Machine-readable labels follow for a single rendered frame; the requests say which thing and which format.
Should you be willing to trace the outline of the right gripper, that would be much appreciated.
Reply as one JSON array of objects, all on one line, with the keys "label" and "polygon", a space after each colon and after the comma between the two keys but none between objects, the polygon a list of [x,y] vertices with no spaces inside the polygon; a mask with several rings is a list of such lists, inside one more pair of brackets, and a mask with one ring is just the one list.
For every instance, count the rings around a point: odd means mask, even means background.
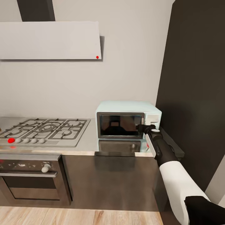
[{"label": "right gripper", "polygon": [[156,129],[155,128],[156,126],[155,125],[150,125],[150,126],[147,126],[147,125],[137,125],[136,124],[136,130],[138,130],[138,132],[140,132],[140,133],[145,133],[145,130],[147,129],[147,128],[154,128],[154,129]]}]

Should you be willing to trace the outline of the microwave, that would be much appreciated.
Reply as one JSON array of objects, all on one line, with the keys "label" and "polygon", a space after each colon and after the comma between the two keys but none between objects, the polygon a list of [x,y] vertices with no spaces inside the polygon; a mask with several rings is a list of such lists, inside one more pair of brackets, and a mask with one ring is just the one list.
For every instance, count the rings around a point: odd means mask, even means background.
[{"label": "microwave", "polygon": [[162,112],[148,101],[101,101],[96,116],[98,139],[146,140],[144,132],[136,130],[144,125],[146,118],[157,118],[159,122],[150,123],[159,130]]}]

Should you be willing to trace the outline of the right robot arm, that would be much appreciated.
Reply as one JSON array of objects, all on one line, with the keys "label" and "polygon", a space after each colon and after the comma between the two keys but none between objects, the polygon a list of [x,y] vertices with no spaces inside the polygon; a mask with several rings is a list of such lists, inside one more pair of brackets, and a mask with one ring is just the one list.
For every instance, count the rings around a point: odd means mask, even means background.
[{"label": "right robot arm", "polygon": [[146,118],[136,130],[146,134],[148,146],[157,160],[172,211],[182,225],[225,225],[225,208],[210,202],[186,172],[174,149],[156,129],[157,118]]}]

